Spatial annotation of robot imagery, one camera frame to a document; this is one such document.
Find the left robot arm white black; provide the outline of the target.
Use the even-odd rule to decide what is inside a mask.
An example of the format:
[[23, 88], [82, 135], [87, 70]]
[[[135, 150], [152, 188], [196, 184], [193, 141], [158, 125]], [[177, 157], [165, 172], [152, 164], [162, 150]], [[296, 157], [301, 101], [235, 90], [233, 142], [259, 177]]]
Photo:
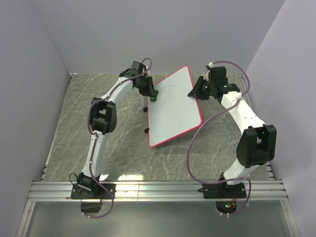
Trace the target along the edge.
[[101, 161], [105, 144], [117, 125], [117, 105], [133, 88], [137, 88], [142, 96], [156, 100], [158, 91], [154, 89], [153, 79], [148, 73], [127, 69], [119, 74], [114, 86], [101, 98], [94, 98], [87, 115], [87, 128], [91, 134], [88, 157], [77, 183], [88, 198], [95, 198], [100, 193], [98, 162]]

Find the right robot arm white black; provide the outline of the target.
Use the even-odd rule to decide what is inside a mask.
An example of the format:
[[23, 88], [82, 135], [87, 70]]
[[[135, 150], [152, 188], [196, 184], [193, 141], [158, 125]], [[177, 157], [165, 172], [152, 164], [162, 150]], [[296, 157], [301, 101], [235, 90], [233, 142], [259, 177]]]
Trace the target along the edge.
[[244, 100], [238, 86], [229, 83], [225, 76], [214, 79], [198, 77], [188, 96], [198, 100], [214, 97], [224, 107], [224, 112], [232, 116], [241, 132], [236, 160], [218, 181], [203, 181], [199, 191], [211, 198], [244, 198], [246, 191], [243, 182], [248, 175], [275, 157], [277, 129], [259, 119]]

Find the pink framed whiteboard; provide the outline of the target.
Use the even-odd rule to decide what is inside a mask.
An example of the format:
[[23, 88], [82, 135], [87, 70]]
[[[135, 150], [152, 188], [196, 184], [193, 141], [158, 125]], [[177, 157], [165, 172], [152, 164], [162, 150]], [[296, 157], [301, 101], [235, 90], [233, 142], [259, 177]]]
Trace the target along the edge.
[[154, 84], [157, 100], [147, 101], [149, 146], [157, 147], [202, 124], [197, 99], [189, 97], [193, 79], [188, 66], [183, 66]]

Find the aluminium mounting rail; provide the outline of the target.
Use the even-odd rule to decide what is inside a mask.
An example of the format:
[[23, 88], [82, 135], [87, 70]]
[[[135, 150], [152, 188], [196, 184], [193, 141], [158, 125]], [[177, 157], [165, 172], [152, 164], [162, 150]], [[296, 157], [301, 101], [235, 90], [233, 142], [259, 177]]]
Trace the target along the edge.
[[[115, 202], [127, 201], [201, 201], [202, 187], [194, 181], [118, 181]], [[72, 185], [68, 182], [33, 182], [27, 201], [80, 201], [71, 197]], [[250, 201], [287, 200], [282, 181], [259, 180], [252, 182]]]

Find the green whiteboard eraser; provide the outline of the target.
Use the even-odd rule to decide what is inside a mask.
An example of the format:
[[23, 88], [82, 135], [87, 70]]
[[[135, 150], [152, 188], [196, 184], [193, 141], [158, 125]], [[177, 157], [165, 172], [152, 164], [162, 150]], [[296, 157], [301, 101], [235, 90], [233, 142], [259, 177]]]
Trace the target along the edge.
[[155, 102], [155, 101], [157, 100], [157, 97], [149, 98], [149, 100], [150, 100], [151, 102]]

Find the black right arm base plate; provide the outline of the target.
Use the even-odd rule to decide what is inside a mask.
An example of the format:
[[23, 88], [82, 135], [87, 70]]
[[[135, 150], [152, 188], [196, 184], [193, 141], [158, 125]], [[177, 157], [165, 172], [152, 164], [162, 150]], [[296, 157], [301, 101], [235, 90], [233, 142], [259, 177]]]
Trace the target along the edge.
[[204, 199], [221, 199], [221, 198], [246, 198], [247, 194], [243, 183], [228, 185], [221, 183], [216, 185], [202, 184], [202, 188], [197, 190], [203, 193]]

